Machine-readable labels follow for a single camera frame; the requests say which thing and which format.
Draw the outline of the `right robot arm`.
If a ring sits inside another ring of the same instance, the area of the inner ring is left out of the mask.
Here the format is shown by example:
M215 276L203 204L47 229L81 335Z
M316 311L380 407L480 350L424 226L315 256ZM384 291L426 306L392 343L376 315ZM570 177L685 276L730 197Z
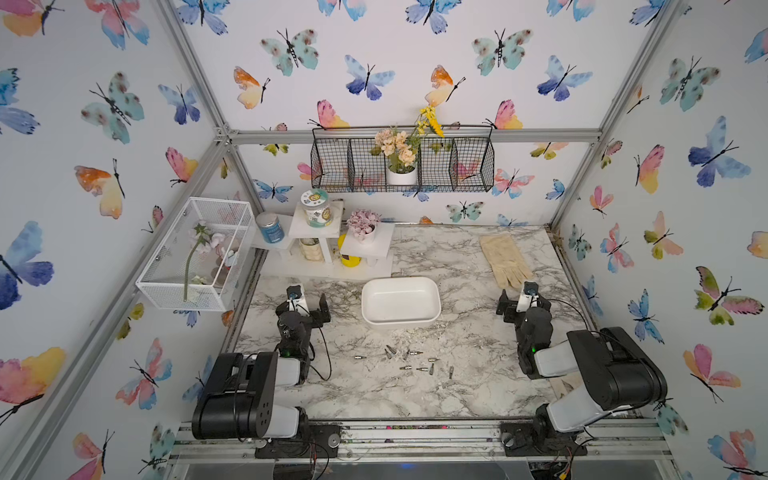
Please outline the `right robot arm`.
M496 313L514 326L517 358L530 379L577 373L582 385L536 411L538 435L571 434L611 415L664 400L668 385L662 371L620 327L573 330L554 345L551 301L534 282L512 300L503 292Z

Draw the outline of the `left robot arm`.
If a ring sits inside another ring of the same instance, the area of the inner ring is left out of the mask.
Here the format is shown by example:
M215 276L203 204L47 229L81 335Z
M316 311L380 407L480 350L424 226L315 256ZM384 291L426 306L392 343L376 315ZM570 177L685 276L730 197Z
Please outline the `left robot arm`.
M290 295L276 314L275 349L217 357L192 416L195 439L313 440L305 410L277 404L275 391L306 382L316 357L312 332L331 321L327 296L309 310Z

